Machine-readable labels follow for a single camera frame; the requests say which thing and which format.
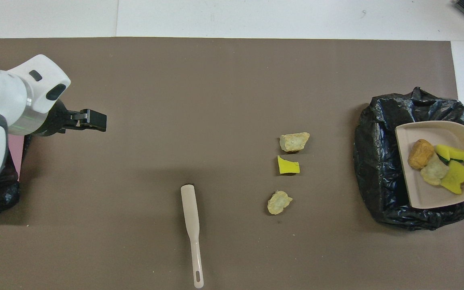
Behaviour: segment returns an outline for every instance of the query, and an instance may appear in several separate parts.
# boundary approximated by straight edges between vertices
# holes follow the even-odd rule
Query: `brown paper mat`
[[[448,42],[0,39],[0,69],[45,54],[70,110],[108,131],[36,138],[0,215],[0,289],[191,289],[180,186],[195,184],[206,289],[464,289],[464,221],[375,223],[353,172],[370,98],[456,95]],[[306,131],[278,176],[280,134]],[[267,213],[275,190],[294,201]]]

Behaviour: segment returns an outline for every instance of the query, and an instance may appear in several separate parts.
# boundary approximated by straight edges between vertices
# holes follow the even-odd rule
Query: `spatula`
[[[193,278],[195,287],[203,287],[203,273],[201,272],[201,257],[199,251],[199,219],[197,198],[195,187],[186,184],[180,188],[182,192],[182,206],[184,207],[184,217],[186,218],[186,229],[191,240],[191,256],[193,260]]]

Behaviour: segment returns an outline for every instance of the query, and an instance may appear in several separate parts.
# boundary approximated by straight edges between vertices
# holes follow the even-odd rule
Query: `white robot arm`
[[[106,130],[104,114],[66,110],[58,98],[69,85],[68,76],[44,55],[0,71],[0,171],[8,147],[7,134],[48,136],[64,133],[66,128]]]

